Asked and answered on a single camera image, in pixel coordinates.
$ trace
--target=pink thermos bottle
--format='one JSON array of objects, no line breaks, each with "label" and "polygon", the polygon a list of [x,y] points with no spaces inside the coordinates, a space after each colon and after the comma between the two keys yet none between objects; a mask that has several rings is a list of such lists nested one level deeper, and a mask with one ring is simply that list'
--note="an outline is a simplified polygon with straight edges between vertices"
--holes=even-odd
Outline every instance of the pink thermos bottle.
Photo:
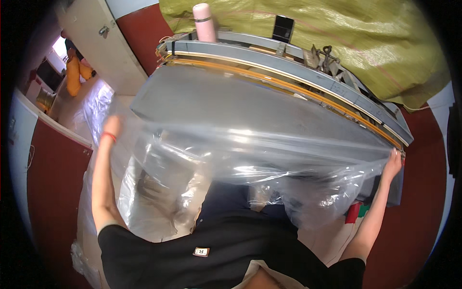
[{"label": "pink thermos bottle", "polygon": [[193,7],[193,15],[199,41],[217,42],[210,6],[207,3],[195,5]]}]

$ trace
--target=red string bracelet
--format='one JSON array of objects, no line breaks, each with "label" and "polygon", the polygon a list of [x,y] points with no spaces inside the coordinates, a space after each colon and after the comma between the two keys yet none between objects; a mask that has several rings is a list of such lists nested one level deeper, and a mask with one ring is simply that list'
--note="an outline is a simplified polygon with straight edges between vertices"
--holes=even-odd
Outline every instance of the red string bracelet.
[{"label": "red string bracelet", "polygon": [[116,137],[115,137],[112,133],[107,132],[107,131],[104,131],[104,132],[101,134],[101,138],[103,138],[103,136],[105,136],[105,135],[108,135],[108,136],[112,137],[112,139],[114,140],[114,143],[117,142]]}]

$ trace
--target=black cloth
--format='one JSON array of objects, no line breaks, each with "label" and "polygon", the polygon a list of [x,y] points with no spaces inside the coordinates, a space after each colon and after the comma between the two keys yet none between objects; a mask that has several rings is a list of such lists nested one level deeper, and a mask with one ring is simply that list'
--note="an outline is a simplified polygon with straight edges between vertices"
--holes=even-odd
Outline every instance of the black cloth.
[{"label": "black cloth", "polygon": [[64,41],[64,45],[66,46],[67,51],[69,51],[69,49],[71,49],[71,48],[75,49],[75,54],[77,55],[77,58],[79,60],[84,59],[83,55],[80,53],[80,51],[77,49],[77,47],[75,47],[75,45],[74,45],[74,43],[72,41],[70,41],[69,39],[66,39]]},{"label": "black cloth", "polygon": [[[255,212],[244,205],[247,195],[245,186],[234,186],[233,194],[231,186],[212,183],[195,231],[162,243],[118,225],[103,228],[98,242],[109,286],[229,289],[242,281],[251,260],[264,260],[310,289],[362,287],[364,261],[351,258],[327,268],[297,240],[296,227],[281,214],[283,207]],[[210,248],[208,256],[193,255],[197,247]]]}]

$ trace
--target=black smartphone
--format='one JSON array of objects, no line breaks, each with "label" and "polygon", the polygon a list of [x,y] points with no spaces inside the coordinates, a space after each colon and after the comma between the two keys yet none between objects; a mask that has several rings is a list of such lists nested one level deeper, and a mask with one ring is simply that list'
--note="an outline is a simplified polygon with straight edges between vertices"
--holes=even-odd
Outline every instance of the black smartphone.
[{"label": "black smartphone", "polygon": [[290,38],[292,37],[293,24],[293,19],[287,18],[286,16],[277,15],[276,21],[274,23],[272,39],[289,43]]}]

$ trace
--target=black t-shirt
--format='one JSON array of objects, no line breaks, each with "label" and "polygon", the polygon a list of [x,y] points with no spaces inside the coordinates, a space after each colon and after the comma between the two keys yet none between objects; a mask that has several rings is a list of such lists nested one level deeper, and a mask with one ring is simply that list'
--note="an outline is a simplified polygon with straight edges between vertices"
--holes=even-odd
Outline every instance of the black t-shirt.
[{"label": "black t-shirt", "polygon": [[75,54],[77,55],[77,58],[79,60],[84,59],[83,55],[80,53],[80,51],[75,47],[74,43],[70,41],[69,39],[64,40],[64,45],[66,46],[66,50],[69,50],[71,48],[75,49]]},{"label": "black t-shirt", "polygon": [[[98,237],[106,280],[117,288],[232,288],[251,260],[310,288],[361,288],[364,261],[351,258],[329,268],[275,220],[244,210],[200,223],[187,236],[151,243],[118,225]],[[209,248],[207,257],[193,255]]]}]

